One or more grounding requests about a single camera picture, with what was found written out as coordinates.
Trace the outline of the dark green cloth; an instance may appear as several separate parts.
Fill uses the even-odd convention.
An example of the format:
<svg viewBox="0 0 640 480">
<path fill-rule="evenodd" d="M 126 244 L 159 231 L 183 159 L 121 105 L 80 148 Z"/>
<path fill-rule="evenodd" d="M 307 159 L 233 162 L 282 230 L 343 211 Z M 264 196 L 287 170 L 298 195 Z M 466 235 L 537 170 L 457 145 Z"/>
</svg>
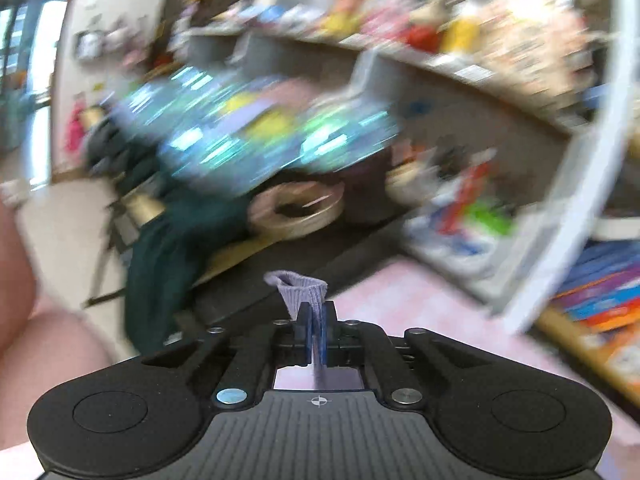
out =
<svg viewBox="0 0 640 480">
<path fill-rule="evenodd" d="M 137 352 L 163 348 L 177 330 L 175 314 L 219 249 L 248 237 L 250 196 L 203 194 L 171 177 L 157 148 L 129 140 L 110 118 L 90 133 L 89 170 L 114 178 L 119 196 L 152 183 L 163 212 L 145 222 L 132 244 L 126 274 L 124 330 Z"/>
</svg>

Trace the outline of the grey white shelf unit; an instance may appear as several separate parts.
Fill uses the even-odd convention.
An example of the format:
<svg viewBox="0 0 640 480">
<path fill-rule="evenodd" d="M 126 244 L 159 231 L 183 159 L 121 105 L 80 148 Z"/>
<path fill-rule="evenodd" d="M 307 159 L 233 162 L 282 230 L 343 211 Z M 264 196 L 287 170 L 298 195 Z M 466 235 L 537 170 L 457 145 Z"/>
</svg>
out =
<svg viewBox="0 0 640 480">
<path fill-rule="evenodd" d="M 363 51 L 355 63 L 352 93 L 389 102 L 396 112 L 414 103 L 426 106 L 425 115 L 404 123 L 411 139 L 434 141 L 448 134 L 473 150 L 494 148 L 500 169 L 529 175 L 521 196 L 534 209 L 525 218 L 525 233 L 498 257 L 471 262 L 442 248 L 416 252 L 490 307 L 511 333 L 527 330 L 538 318 L 620 173 L 638 29 L 639 0 L 612 0 L 608 91 L 592 122 L 538 110 L 477 65 L 398 47 Z M 308 240 L 268 247 L 196 286 L 189 306 L 198 322 L 212 325 L 227 315 L 272 318 L 279 309 L 276 295 L 260 276 L 274 264 L 314 274 L 340 292 L 398 254 L 400 222 L 379 188 L 356 200 L 352 213 L 359 221 L 354 228 L 329 228 Z M 363 224 L 371 214 L 380 218 L 374 228 Z"/>
</svg>

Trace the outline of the clear plastic bag of items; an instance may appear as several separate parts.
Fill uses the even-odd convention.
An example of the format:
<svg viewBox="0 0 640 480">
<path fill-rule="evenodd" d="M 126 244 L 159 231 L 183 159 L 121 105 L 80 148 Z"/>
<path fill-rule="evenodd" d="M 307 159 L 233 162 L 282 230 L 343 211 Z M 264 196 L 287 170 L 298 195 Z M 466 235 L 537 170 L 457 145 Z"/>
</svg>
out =
<svg viewBox="0 0 640 480">
<path fill-rule="evenodd" d="M 304 78 L 250 79 L 224 66 L 183 66 L 142 84 L 112 117 L 126 142 L 154 151 L 168 176 L 228 197 L 286 168 L 340 171 L 385 150 L 399 132 L 381 102 L 327 98 Z"/>
</svg>

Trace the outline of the pink cartoon checkered tablecloth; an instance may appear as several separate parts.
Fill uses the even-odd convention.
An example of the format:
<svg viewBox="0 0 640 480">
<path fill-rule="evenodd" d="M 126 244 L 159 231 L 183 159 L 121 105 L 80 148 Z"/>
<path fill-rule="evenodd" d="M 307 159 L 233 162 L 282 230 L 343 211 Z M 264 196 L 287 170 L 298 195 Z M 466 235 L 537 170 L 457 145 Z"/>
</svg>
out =
<svg viewBox="0 0 640 480">
<path fill-rule="evenodd" d="M 497 356 L 588 385 L 548 344 L 540 344 L 527 335 L 506 333 L 501 322 L 490 318 L 475 300 L 409 260 L 392 260 L 344 292 L 330 292 L 328 297 L 334 301 L 341 320 L 371 322 L 394 336 L 402 335 L 409 327 L 424 327 Z M 282 368 L 277 372 L 276 388 L 313 389 L 310 367 Z M 613 433 L 598 471 L 605 479 L 639 479 L 639 425 L 612 401 L 605 402 L 612 413 Z"/>
</svg>

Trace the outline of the purple and pink sweater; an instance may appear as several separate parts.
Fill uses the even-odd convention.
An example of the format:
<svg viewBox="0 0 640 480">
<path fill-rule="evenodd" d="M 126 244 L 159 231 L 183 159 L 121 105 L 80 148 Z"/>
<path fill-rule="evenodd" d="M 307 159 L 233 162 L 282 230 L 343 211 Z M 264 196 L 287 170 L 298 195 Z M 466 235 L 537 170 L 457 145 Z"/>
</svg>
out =
<svg viewBox="0 0 640 480">
<path fill-rule="evenodd" d="M 298 320 L 300 309 L 306 304 L 310 309 L 311 329 L 310 366 L 314 378 L 314 390 L 342 391 L 363 388 L 358 370 L 351 367 L 328 367 L 326 356 L 326 292 L 328 284 L 293 271 L 277 270 L 265 274 L 265 282 L 274 286 L 293 320 Z"/>
</svg>

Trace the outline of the row of colourful books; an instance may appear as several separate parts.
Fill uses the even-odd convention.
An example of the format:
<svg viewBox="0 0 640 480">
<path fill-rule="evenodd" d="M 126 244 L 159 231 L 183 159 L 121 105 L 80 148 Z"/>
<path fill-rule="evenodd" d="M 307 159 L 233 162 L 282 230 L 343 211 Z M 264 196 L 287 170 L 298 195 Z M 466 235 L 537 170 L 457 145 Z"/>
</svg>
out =
<svg viewBox="0 0 640 480">
<path fill-rule="evenodd" d="M 639 321 L 639 242 L 588 245 L 551 304 L 572 322 L 594 332 Z"/>
</svg>

